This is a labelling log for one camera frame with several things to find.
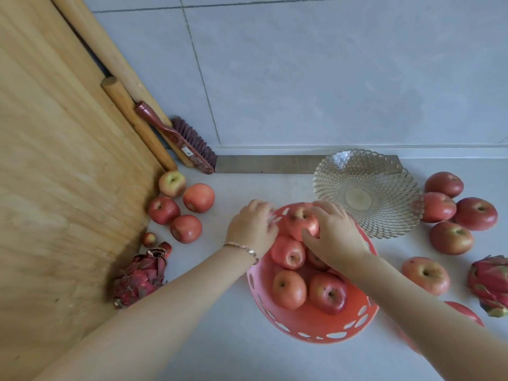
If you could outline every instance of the brush bristles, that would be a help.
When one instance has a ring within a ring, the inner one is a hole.
[[[173,122],[173,128],[215,169],[217,155],[206,145],[206,141],[181,117],[175,116],[171,121]]]

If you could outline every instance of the tile grout line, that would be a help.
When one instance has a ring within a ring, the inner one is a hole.
[[[192,33],[190,31],[191,27],[189,26],[189,21],[187,20],[187,15],[185,14],[185,8],[183,7],[182,0],[180,0],[180,4],[182,5],[181,9],[182,9],[182,13],[183,13],[183,18],[185,19],[185,25],[187,26],[187,32],[189,33],[189,38],[191,40],[190,44],[192,45],[192,49],[194,51],[194,57],[196,58],[196,63],[198,65],[199,76],[201,76],[201,82],[203,83],[203,89],[205,90],[206,102],[208,104],[208,109],[210,110],[210,115],[212,116],[213,126],[215,128],[215,134],[217,135],[217,140],[219,141],[219,146],[221,146],[222,143],[220,142],[219,131],[217,130],[217,124],[215,123],[215,118],[213,117],[212,105],[210,104],[210,98],[208,97],[208,91],[206,90],[205,79],[203,78],[203,73],[201,72],[201,66],[199,65],[198,52],[196,52],[196,47],[194,46],[194,40],[192,39]]]
[[[183,5],[180,0],[181,6],[159,6],[153,8],[133,8],[133,9],[112,9],[107,11],[94,11],[93,13],[115,13],[115,12],[143,12],[143,11],[163,11],[168,9],[194,9],[194,8],[211,8],[217,6],[244,6],[244,5],[264,5],[264,4],[284,4],[295,2],[314,2],[314,1],[339,1],[339,0],[275,0],[275,1],[250,1],[250,2],[233,2],[224,4],[208,4],[208,5]]]

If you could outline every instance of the bracelet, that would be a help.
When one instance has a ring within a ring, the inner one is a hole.
[[[236,242],[226,242],[223,247],[226,247],[226,246],[233,246],[233,247],[242,248],[245,251],[247,251],[251,256],[253,256],[254,259],[256,259],[256,263],[254,263],[254,265],[257,265],[257,263],[259,262],[259,258],[256,256],[256,252],[254,250],[248,248],[245,245],[242,245],[242,244],[236,243]]]

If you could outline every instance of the hand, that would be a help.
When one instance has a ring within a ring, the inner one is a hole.
[[[346,211],[332,202],[316,201],[305,212],[317,218],[320,237],[302,230],[303,243],[327,265],[350,277],[365,257],[372,256],[368,244]]]
[[[275,242],[279,232],[276,224],[269,224],[273,214],[272,206],[268,202],[257,199],[240,210],[228,227],[226,242],[236,242],[255,251],[261,258]]]

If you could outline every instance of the wooden panel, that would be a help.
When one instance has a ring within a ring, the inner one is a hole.
[[[50,0],[0,0],[0,378],[32,379],[115,311],[162,167]]]

